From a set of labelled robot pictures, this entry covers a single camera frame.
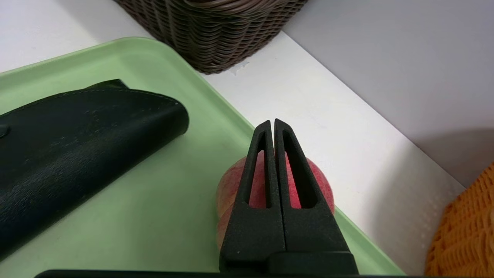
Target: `wicker basket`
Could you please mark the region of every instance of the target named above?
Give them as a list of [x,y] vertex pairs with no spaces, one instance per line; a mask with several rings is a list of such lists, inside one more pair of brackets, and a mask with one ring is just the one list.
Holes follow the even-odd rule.
[[218,73],[265,46],[307,0],[115,0],[194,68]]
[[494,277],[494,163],[446,207],[425,274]]

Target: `black leather case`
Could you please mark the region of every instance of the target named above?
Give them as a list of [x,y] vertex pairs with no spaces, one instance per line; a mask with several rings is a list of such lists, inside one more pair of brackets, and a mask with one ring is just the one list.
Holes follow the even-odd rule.
[[0,116],[0,257],[189,125],[185,107],[119,80]]

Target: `peach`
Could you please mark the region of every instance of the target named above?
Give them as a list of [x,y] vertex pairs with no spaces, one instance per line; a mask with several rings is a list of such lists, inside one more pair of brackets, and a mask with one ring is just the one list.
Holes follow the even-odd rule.
[[[288,173],[288,190],[290,192],[290,204],[292,208],[300,209],[300,200],[298,199],[297,189],[291,173],[290,164],[288,162],[288,156],[285,154],[287,162]],[[242,178],[242,172],[246,157],[237,161],[231,166],[221,178],[216,191],[216,210],[219,217],[217,226],[216,240],[218,248],[221,247],[223,238],[225,236],[228,221],[233,209],[233,203],[239,189],[240,179]],[[331,187],[328,180],[324,176],[323,172],[317,167],[314,162],[307,159],[309,166],[316,178],[316,181],[321,189],[321,192],[328,204],[330,210],[334,213],[334,200]],[[249,206],[253,208],[265,208],[266,196],[265,196],[265,179],[264,179],[264,151],[259,152],[257,155],[257,162],[254,171],[254,177],[252,181],[252,189],[250,192]]]

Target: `white wall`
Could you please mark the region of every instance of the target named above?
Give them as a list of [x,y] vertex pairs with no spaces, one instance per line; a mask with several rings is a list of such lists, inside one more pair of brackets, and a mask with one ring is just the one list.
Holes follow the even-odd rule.
[[494,161],[493,0],[310,0],[285,32],[464,186]]

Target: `green tray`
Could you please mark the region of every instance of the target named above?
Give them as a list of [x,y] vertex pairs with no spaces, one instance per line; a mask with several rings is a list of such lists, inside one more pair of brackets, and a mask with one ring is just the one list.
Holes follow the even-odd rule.
[[[124,38],[0,74],[0,115],[117,78],[182,102],[189,131],[0,262],[0,277],[48,269],[218,270],[216,186],[247,154],[253,126],[170,47]],[[403,275],[340,210],[335,216],[362,274]]]

